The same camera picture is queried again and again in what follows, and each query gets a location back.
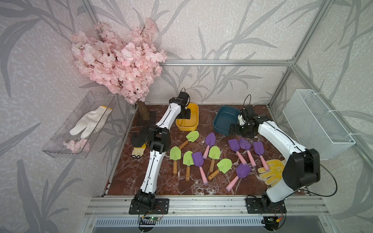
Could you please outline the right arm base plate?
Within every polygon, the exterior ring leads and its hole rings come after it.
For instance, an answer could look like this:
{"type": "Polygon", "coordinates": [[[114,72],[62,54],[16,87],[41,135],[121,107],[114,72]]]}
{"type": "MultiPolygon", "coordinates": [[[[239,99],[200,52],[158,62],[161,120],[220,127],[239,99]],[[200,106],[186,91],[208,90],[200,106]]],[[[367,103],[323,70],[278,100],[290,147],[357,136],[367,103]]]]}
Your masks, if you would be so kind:
{"type": "Polygon", "coordinates": [[[284,201],[273,203],[267,196],[260,198],[247,196],[245,199],[246,209],[249,214],[286,214],[284,201]]]}

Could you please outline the yellow plastic storage box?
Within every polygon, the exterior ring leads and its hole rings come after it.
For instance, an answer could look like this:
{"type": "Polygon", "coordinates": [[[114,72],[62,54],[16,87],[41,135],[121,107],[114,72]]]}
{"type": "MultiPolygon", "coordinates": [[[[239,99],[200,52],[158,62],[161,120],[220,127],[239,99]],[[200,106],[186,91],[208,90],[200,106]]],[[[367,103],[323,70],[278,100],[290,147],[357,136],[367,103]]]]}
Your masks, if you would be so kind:
{"type": "Polygon", "coordinates": [[[195,103],[190,103],[187,109],[191,111],[190,119],[177,119],[176,125],[180,131],[195,131],[199,124],[199,106],[195,103]]]}

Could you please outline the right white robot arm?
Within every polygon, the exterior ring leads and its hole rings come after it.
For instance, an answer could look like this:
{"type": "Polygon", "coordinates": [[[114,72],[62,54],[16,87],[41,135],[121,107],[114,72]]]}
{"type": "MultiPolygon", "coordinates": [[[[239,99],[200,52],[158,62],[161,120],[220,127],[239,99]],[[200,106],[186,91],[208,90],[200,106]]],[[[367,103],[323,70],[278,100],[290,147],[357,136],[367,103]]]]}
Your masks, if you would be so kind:
{"type": "Polygon", "coordinates": [[[257,115],[254,108],[244,107],[238,115],[238,122],[231,124],[230,134],[265,137],[285,158],[282,178],[262,195],[264,206],[279,204],[296,191],[320,181],[320,155],[315,149],[307,149],[285,132],[267,115],[257,115]]]}

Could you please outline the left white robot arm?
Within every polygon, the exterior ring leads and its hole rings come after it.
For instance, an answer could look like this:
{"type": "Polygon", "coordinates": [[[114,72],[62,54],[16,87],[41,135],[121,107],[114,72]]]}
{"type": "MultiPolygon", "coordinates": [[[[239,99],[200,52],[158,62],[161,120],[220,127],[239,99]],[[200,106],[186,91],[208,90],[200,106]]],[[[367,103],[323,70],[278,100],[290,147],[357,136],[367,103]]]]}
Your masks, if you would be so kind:
{"type": "Polygon", "coordinates": [[[190,118],[190,111],[187,109],[189,103],[189,94],[181,90],[178,97],[169,100],[168,108],[161,120],[149,127],[147,145],[150,149],[150,160],[144,181],[134,197],[135,204],[141,207],[154,208],[157,179],[162,160],[171,148],[170,128],[176,119],[190,118]]]}

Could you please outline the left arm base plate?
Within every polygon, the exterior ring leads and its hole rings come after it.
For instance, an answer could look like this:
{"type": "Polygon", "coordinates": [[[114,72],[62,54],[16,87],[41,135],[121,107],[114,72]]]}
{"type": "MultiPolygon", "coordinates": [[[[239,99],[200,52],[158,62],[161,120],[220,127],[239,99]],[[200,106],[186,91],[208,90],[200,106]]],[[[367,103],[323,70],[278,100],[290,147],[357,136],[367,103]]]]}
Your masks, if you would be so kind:
{"type": "Polygon", "coordinates": [[[148,201],[140,202],[133,199],[130,204],[130,215],[150,215],[150,214],[167,214],[169,211],[170,199],[156,198],[148,201]]]}

